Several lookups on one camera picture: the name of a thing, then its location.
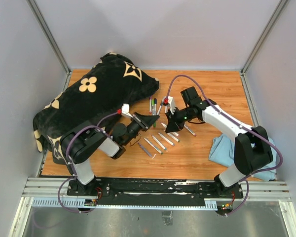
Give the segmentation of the pink cap marker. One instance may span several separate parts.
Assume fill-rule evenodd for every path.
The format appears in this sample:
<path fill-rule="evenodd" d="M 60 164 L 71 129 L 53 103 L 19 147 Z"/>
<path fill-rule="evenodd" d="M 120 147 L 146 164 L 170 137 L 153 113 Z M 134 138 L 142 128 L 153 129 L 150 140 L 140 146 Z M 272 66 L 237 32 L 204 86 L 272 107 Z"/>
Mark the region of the pink cap marker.
<path fill-rule="evenodd" d="M 167 127 L 167 125 L 166 125 L 166 124 L 164 124 L 164 123 L 161 123 L 161 125 L 162 125 L 164 128 L 166 128 L 166 127 Z M 176 133 L 176 132 L 171 132 L 171 134 L 172 134 L 172 135 L 174 135 L 174 136 L 176 136 L 176 137 L 178 137 L 178 136 L 179 136 L 179 134 L 178 134 L 178 133 Z"/>

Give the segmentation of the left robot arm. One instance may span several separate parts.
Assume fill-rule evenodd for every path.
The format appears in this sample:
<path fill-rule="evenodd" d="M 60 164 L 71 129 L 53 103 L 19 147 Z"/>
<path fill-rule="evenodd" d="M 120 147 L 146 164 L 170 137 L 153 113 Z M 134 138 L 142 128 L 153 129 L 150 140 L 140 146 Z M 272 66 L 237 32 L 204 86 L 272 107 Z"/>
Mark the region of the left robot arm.
<path fill-rule="evenodd" d="M 89 158 L 100 150 L 112 159 L 119 158 L 125 146 L 135 139 L 139 132 L 147 131 L 160 118 L 159 115 L 141 115 L 137 112 L 130 116 L 130 124 L 116 123 L 111 135 L 99 126 L 86 121 L 61 138 L 59 145 L 65 153 L 65 161 L 72 169 L 75 179 L 70 184 L 77 192 L 91 195 L 96 190 L 96 177 L 90 166 Z"/>

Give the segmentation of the purple marker grey body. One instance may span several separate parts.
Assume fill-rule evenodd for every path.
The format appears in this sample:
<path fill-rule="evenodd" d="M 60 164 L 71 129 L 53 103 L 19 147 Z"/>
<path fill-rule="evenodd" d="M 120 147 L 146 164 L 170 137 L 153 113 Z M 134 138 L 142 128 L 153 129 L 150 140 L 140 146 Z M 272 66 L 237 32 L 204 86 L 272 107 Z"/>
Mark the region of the purple marker grey body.
<path fill-rule="evenodd" d="M 138 143 L 138 145 L 150 158 L 153 158 L 152 154 L 142 144 Z"/>

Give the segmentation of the light blue marker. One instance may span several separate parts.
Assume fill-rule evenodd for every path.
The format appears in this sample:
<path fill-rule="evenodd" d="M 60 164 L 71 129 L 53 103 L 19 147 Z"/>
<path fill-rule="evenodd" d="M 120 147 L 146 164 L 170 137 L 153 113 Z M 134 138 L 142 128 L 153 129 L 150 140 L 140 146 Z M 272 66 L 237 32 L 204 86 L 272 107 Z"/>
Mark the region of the light blue marker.
<path fill-rule="evenodd" d="M 166 147 L 155 136 L 152 135 L 152 138 L 163 150 L 167 150 Z"/>

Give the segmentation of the lavender cap marker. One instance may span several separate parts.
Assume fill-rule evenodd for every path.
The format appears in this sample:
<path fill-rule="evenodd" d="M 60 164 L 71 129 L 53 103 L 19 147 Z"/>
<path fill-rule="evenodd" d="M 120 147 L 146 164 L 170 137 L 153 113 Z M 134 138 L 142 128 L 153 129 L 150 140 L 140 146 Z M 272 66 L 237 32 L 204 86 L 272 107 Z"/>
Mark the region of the lavender cap marker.
<path fill-rule="evenodd" d="M 171 146 L 174 146 L 174 143 L 171 142 L 168 138 L 166 138 L 163 134 L 161 134 L 161 133 L 158 132 L 158 135 L 159 135 L 163 140 L 165 140 L 168 144 L 170 144 Z"/>

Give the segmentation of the green cap white marker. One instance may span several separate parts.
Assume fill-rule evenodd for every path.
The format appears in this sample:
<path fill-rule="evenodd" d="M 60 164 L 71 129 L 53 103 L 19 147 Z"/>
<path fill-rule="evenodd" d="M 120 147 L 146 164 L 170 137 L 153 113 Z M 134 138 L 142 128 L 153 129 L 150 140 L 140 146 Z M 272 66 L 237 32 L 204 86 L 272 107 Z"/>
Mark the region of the green cap white marker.
<path fill-rule="evenodd" d="M 174 135 L 172 135 L 171 133 L 167 133 L 167 135 L 170 136 L 176 142 L 180 142 L 180 140 L 178 138 L 176 138 Z"/>

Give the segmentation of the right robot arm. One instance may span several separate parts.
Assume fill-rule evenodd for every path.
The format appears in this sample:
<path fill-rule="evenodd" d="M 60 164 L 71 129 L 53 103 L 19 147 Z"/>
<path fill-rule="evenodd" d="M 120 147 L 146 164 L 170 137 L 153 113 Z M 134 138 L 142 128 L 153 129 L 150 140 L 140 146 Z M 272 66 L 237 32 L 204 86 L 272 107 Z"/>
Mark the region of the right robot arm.
<path fill-rule="evenodd" d="M 251 127 L 222 110 L 213 100 L 200 97 L 195 87 L 181 91 L 184 109 L 178 109 L 174 98 L 166 95 L 161 104 L 167 106 L 166 132 L 179 132 L 185 123 L 200 119 L 218 129 L 234 142 L 233 164 L 214 178 L 214 193 L 226 197 L 240 180 L 273 162 L 271 143 L 262 126 Z"/>

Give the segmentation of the magenta cap marker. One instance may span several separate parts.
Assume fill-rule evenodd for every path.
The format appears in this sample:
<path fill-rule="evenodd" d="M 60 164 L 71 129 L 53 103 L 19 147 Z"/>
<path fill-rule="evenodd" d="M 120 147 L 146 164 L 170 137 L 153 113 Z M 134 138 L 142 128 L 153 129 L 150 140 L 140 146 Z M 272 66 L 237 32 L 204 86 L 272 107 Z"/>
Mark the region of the magenta cap marker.
<path fill-rule="evenodd" d="M 187 125 L 184 125 L 185 129 L 190 132 L 194 137 L 196 137 L 196 133 L 194 131 L 192 131 Z"/>

